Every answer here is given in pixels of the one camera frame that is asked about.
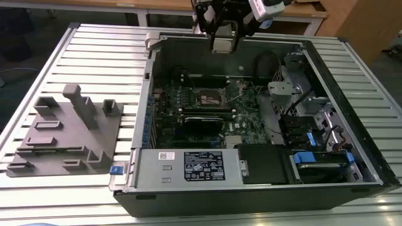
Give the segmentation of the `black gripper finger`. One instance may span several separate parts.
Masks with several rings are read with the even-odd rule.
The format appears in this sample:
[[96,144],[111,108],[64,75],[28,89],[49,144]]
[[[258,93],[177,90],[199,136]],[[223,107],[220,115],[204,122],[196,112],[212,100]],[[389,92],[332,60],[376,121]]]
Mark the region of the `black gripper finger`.
[[223,7],[220,4],[196,4],[194,12],[199,31],[207,34],[210,49],[212,50],[218,29],[223,23]]
[[239,18],[234,24],[235,37],[234,37],[234,51],[238,48],[238,44],[246,36],[254,34],[254,14],[248,14],[244,18]]

